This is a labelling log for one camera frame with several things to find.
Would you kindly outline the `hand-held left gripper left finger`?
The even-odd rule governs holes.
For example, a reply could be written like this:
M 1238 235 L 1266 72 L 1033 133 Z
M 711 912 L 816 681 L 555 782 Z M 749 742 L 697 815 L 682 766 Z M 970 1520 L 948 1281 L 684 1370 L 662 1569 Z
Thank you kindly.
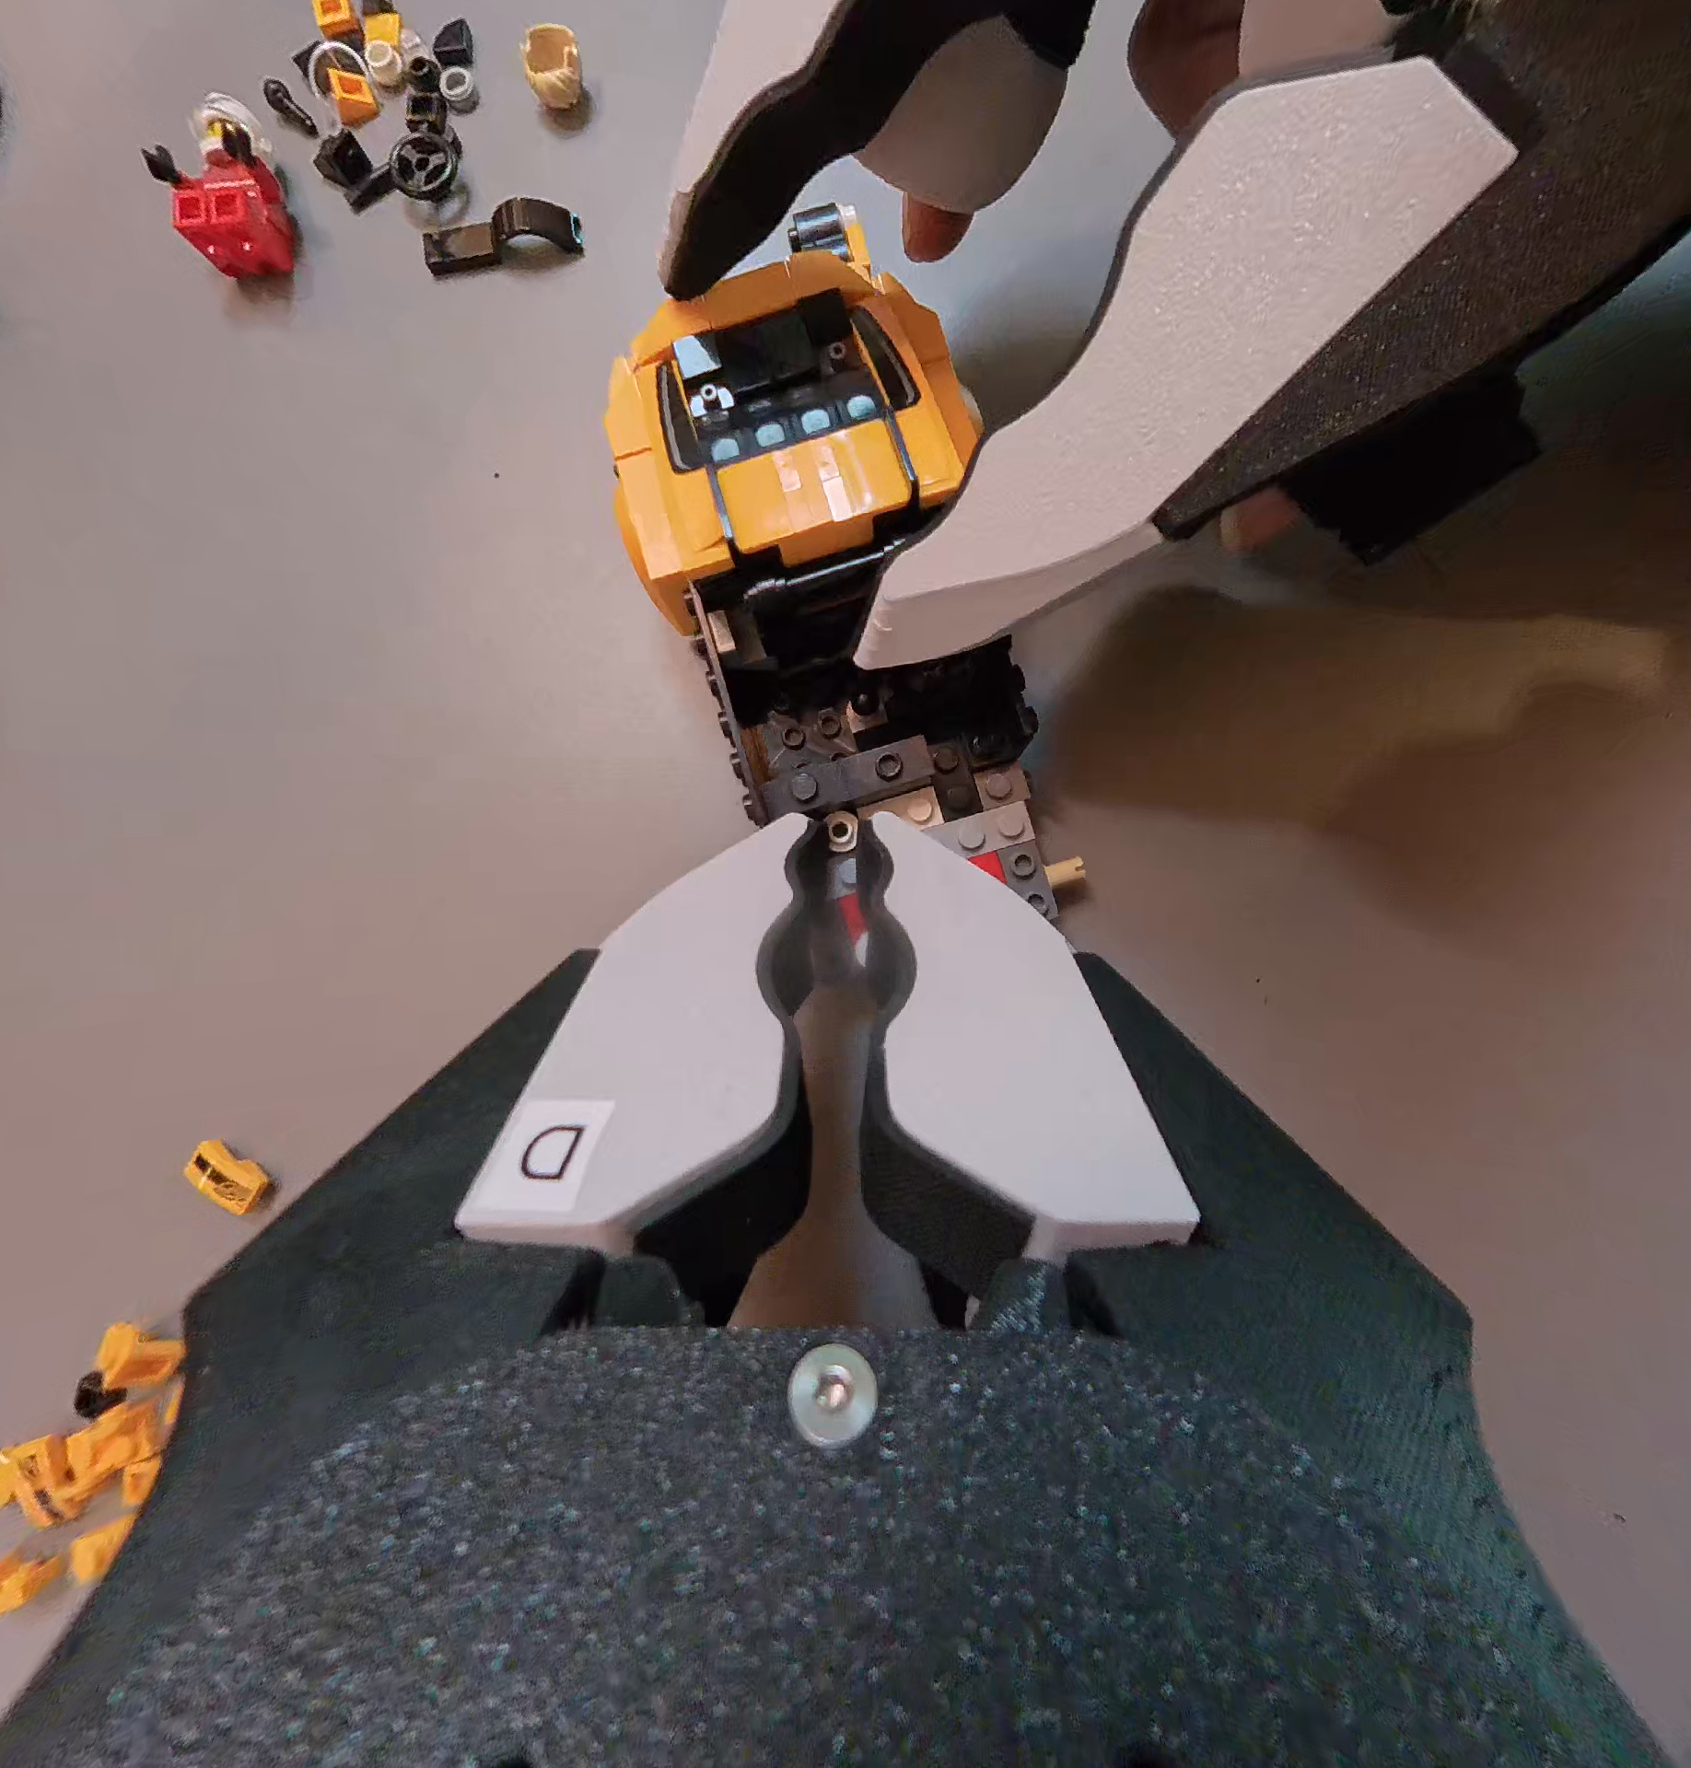
M 786 815 L 605 940 L 459 1206 L 465 1238 L 648 1250 L 794 1131 L 808 853 Z

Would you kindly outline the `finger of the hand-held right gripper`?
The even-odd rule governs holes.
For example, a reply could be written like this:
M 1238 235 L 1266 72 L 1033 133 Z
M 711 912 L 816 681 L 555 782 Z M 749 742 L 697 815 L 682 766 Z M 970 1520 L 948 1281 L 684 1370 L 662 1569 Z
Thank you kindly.
M 1001 198 L 1001 4 L 727 4 L 693 101 L 662 289 L 697 298 L 855 160 L 920 210 Z
M 1137 208 L 1062 381 L 887 567 L 863 669 L 980 648 L 1159 547 L 1167 500 L 1514 158 L 1431 58 L 1234 89 Z

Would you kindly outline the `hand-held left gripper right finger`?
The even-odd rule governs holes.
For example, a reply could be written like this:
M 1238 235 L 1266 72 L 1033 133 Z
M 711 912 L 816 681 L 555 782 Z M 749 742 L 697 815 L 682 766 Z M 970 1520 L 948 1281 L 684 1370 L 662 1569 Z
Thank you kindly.
M 863 1194 L 924 1265 L 1183 1246 L 1203 1214 L 1068 940 L 903 817 L 863 839 Z

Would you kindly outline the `yellow black lego car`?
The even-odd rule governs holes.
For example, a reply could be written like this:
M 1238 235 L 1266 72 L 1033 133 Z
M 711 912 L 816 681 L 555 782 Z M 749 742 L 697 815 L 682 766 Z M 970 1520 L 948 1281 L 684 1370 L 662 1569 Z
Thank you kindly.
M 984 437 L 936 312 L 875 265 L 788 253 L 666 300 L 613 367 L 607 431 L 624 549 L 703 663 L 749 819 L 804 815 L 847 857 L 885 811 L 1059 920 L 1082 861 L 1037 839 L 1011 638 L 857 660 Z

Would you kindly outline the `orange lego pieces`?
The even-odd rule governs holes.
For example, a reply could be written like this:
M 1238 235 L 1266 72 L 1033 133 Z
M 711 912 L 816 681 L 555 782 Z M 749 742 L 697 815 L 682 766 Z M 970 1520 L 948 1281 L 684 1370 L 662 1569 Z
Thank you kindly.
M 0 1557 L 0 1619 L 62 1583 L 88 1589 L 105 1579 L 165 1469 L 180 1421 L 184 1354 L 180 1326 L 115 1321 L 90 1368 L 127 1388 L 127 1403 L 96 1423 L 74 1411 L 72 1429 L 0 1449 L 0 1514 L 23 1528 Z

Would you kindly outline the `black lego arch piece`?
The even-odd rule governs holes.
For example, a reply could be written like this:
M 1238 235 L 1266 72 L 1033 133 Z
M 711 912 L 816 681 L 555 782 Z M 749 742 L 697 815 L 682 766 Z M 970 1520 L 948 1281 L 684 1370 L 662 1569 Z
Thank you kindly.
M 581 218 L 547 198 L 512 196 L 482 221 L 421 235 L 433 277 L 465 277 L 510 263 L 581 259 L 587 237 Z

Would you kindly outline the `pile of small lego parts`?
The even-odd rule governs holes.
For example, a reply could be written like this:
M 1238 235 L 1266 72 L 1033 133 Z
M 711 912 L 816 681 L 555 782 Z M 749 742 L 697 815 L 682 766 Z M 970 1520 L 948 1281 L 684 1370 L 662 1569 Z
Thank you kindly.
M 476 34 L 465 12 L 421 30 L 419 4 L 313 2 L 311 34 L 261 107 L 313 146 L 321 178 L 352 212 L 398 198 L 423 216 L 469 202 L 461 121 L 478 109 Z

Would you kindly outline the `red lego seat piece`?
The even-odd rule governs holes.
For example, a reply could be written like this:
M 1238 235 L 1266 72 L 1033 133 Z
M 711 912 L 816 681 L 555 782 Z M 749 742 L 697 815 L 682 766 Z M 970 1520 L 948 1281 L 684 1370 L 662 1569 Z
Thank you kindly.
M 188 176 L 163 145 L 143 150 L 155 180 L 171 188 L 175 231 L 224 277 L 293 277 L 299 231 L 285 188 L 253 135 L 220 123 Z

